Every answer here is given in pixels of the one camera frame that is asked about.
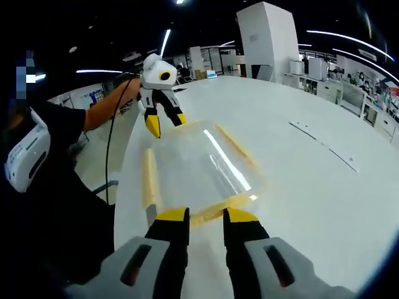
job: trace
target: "vr headset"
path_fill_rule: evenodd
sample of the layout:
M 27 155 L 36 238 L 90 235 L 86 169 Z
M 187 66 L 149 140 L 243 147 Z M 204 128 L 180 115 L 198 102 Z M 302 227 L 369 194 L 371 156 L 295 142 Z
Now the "vr headset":
M 36 126 L 8 154 L 6 178 L 19 193 L 26 192 L 50 150 L 50 133 L 40 116 L 31 109 Z

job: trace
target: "transparent plastic tray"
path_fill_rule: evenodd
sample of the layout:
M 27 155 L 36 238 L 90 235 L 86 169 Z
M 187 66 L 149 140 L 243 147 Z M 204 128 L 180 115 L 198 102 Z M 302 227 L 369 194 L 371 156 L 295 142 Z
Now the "transparent plastic tray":
M 266 188 L 243 147 L 206 121 L 174 128 L 143 159 L 144 208 L 154 204 L 159 213 L 189 207 L 193 226 L 221 216 L 226 207 L 253 210 Z

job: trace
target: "black cable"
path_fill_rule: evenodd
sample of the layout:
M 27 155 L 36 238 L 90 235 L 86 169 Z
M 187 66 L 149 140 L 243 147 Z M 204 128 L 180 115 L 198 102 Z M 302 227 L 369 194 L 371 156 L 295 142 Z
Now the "black cable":
M 123 94 L 125 94 L 126 89 L 128 88 L 130 82 L 133 80 L 133 77 L 129 79 L 129 81 L 126 84 L 126 87 L 123 89 L 122 94 L 120 95 L 120 98 L 118 100 L 117 106 L 115 107 L 115 111 L 113 112 L 112 120 L 111 120 L 111 128 L 110 128 L 110 134 L 108 136 L 108 143 L 107 143 L 107 153 L 105 154 L 105 186 L 108 184 L 108 152 L 110 150 L 110 142 L 111 142 L 111 134 L 112 134 L 112 129 L 113 129 L 113 122 L 115 121 L 115 116 L 118 111 L 118 107 L 120 104 L 120 101 L 122 100 Z M 107 204 L 109 205 L 108 201 L 108 188 L 105 188 L 105 194 L 107 198 Z

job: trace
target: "floor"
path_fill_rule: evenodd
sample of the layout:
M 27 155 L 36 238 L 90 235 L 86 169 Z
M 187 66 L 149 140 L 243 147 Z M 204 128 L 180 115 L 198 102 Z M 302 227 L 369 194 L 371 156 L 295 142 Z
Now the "floor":
M 137 103 L 134 103 L 123 115 L 117 115 L 115 118 L 108 155 L 108 176 L 112 172 L 121 170 L 127 143 L 138 112 Z M 85 144 L 77 156 L 75 171 L 91 190 L 105 182 L 105 154 L 110 127 L 111 121 L 108 121 L 96 130 L 88 132 L 87 136 L 90 141 Z M 117 186 L 108 189 L 109 204 L 115 203 L 116 191 Z M 100 192 L 98 196 L 105 200 L 105 191 Z

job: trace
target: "dark ceiling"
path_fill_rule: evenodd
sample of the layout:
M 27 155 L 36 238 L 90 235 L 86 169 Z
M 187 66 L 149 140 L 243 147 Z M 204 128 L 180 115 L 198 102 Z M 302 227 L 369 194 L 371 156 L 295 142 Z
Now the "dark ceiling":
M 37 96 L 49 99 L 69 90 L 104 82 L 115 74 L 76 74 L 79 69 L 130 70 L 134 62 L 122 59 L 132 51 L 146 56 L 152 49 L 160 52 L 167 29 L 171 35 L 164 57 L 182 54 L 192 46 L 220 45 L 240 40 L 236 12 L 257 0 L 176 0 L 100 1 L 24 4 L 18 18 L 26 21 L 20 48 L 34 50 L 36 73 L 46 78 L 36 83 Z M 345 34 L 364 40 L 399 59 L 396 18 L 397 1 L 358 2 L 270 0 L 293 13 L 298 43 L 330 52 L 333 47 L 358 54 L 359 45 L 349 40 L 306 33 L 320 30 Z M 367 12 L 372 38 L 365 18 Z M 69 53 L 73 46 L 77 50 Z M 362 47 L 373 53 L 372 49 Z M 377 54 L 378 64 L 399 77 L 396 62 Z

